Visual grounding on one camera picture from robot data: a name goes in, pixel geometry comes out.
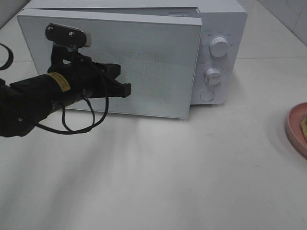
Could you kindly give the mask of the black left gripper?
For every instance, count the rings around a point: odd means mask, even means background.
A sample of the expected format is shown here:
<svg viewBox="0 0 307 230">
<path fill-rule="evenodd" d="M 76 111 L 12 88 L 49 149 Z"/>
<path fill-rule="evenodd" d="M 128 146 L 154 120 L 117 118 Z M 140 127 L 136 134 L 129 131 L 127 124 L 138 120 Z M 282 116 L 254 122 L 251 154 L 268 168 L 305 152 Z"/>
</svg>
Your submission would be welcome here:
<svg viewBox="0 0 307 230">
<path fill-rule="evenodd" d="M 93 64 L 108 79 L 104 81 Z M 55 98 L 62 103 L 76 103 L 84 98 L 126 98 L 131 94 L 130 83 L 115 80 L 120 75 L 119 64 L 92 63 L 91 58 L 81 55 L 77 49 L 69 50 L 64 46 L 52 47 L 47 75 L 58 84 L 59 95 Z"/>
</svg>

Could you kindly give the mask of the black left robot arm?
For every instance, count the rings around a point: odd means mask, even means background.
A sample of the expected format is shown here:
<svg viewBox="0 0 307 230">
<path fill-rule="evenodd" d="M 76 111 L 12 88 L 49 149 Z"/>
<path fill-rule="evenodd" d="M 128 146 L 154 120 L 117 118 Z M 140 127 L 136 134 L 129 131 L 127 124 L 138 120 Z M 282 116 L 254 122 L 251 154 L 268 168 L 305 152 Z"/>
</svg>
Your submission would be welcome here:
<svg viewBox="0 0 307 230">
<path fill-rule="evenodd" d="M 0 81 L 0 135 L 2 137 L 24 137 L 34 127 L 62 135 L 83 134 L 100 125 L 109 108 L 109 98 L 126 98 L 131 94 L 131 84 L 120 83 L 119 64 L 93 62 L 77 49 L 54 45 L 51 66 L 47 73 L 7 85 Z M 99 121 L 88 127 L 72 130 L 62 119 L 65 130 L 57 130 L 40 122 L 51 113 L 84 100 L 91 106 L 90 99 L 104 98 L 105 110 Z"/>
</svg>

